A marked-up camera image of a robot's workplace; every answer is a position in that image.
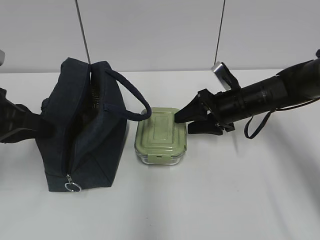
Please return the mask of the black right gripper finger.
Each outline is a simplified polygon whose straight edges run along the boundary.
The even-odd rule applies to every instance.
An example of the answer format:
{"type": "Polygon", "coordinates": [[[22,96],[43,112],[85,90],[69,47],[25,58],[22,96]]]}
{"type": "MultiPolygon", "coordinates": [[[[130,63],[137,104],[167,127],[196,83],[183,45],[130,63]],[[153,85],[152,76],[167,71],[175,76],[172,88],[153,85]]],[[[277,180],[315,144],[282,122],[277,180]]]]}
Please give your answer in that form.
{"type": "Polygon", "coordinates": [[[174,115],[174,122],[177,124],[192,121],[205,121],[207,119],[207,110],[198,96],[195,96],[190,103],[174,115]]]}
{"type": "Polygon", "coordinates": [[[189,134],[211,134],[216,136],[223,135],[223,130],[217,126],[217,121],[213,118],[207,120],[193,121],[188,124],[189,134]]]}

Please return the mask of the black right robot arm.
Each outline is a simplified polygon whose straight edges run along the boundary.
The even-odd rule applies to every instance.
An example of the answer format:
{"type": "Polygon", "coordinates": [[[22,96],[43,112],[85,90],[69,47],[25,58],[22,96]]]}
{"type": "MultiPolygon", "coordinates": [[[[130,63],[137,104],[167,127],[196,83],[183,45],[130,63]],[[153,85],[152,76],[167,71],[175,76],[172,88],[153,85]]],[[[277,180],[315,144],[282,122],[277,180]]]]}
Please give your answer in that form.
{"type": "Polygon", "coordinates": [[[265,113],[257,129],[244,135],[253,139],[272,113],[292,110],[320,99],[319,58],[288,67],[276,75],[241,87],[223,62],[217,62],[213,73],[225,91],[216,94],[208,89],[198,91],[192,101],[174,115],[177,124],[187,123],[189,134],[212,134],[235,130],[234,123],[265,113]]]}

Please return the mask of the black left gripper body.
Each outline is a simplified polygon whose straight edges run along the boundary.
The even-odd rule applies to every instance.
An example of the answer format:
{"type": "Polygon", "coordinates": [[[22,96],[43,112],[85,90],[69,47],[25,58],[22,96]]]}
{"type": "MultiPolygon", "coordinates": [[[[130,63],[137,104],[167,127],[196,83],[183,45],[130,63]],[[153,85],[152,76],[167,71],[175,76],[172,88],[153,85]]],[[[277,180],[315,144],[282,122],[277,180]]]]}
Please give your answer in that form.
{"type": "Polygon", "coordinates": [[[22,104],[7,99],[7,90],[0,89],[0,142],[18,143],[39,136],[41,116],[22,104]]]}

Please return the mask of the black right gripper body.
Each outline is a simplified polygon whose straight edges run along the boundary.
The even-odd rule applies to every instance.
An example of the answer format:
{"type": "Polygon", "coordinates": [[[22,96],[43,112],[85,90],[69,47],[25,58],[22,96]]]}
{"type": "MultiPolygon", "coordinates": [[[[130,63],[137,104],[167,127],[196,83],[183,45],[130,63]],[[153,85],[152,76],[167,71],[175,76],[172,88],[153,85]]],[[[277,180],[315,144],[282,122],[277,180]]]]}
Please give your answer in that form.
{"type": "Polygon", "coordinates": [[[212,94],[207,89],[203,89],[197,93],[197,96],[209,111],[207,119],[215,119],[216,126],[222,131],[234,131],[234,122],[247,117],[245,102],[239,93],[232,95],[227,91],[212,94]]]}

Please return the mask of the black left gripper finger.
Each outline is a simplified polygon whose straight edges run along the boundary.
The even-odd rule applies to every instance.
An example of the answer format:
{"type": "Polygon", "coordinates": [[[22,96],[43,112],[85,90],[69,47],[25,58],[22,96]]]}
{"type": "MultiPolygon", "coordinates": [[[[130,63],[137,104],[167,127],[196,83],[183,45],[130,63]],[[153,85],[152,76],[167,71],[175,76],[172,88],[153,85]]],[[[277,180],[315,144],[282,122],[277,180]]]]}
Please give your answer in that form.
{"type": "Polygon", "coordinates": [[[45,119],[40,119],[37,128],[38,138],[51,138],[55,133],[55,126],[46,121],[45,119]]]}

